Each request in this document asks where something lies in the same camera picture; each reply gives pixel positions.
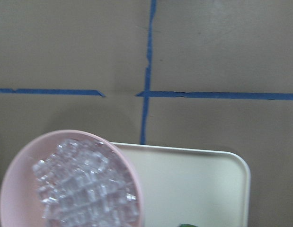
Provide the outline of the green lime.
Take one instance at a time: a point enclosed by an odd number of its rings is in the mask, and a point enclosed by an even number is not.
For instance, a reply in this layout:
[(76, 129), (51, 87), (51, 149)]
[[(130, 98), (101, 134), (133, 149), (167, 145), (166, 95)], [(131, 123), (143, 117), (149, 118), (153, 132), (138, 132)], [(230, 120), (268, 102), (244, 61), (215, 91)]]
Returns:
[(178, 227), (197, 227), (196, 225), (192, 225), (192, 224), (184, 224), (181, 223)]

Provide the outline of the beige plastic tray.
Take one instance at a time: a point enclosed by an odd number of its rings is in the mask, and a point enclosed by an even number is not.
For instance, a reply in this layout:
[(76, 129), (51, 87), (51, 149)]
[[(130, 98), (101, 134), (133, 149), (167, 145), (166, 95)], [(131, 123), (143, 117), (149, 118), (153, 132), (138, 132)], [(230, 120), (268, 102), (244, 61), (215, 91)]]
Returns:
[(250, 169), (223, 151), (117, 143), (132, 162), (146, 227), (246, 227)]

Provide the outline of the pink bowl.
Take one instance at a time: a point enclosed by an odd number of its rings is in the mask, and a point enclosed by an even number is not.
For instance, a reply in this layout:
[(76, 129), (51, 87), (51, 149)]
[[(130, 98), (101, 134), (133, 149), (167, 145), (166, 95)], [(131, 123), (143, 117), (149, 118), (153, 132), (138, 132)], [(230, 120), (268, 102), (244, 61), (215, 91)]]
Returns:
[(141, 181), (130, 159), (113, 143), (78, 130), (59, 130), (41, 135), (25, 145), (10, 163), (0, 188), (0, 225), (2, 227), (44, 227), (44, 207), (36, 194), (37, 182), (32, 166), (49, 156), (64, 139), (98, 139), (116, 152), (133, 176), (139, 199), (140, 217), (136, 227), (144, 225), (144, 196)]

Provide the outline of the clear ice cubes pile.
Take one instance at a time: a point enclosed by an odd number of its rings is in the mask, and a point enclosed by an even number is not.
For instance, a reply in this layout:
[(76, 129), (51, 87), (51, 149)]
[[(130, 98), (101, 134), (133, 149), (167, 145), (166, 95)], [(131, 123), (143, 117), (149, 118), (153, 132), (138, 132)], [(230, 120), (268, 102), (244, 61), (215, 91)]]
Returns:
[(138, 222), (133, 177), (102, 141), (66, 139), (32, 170), (48, 227), (132, 227)]

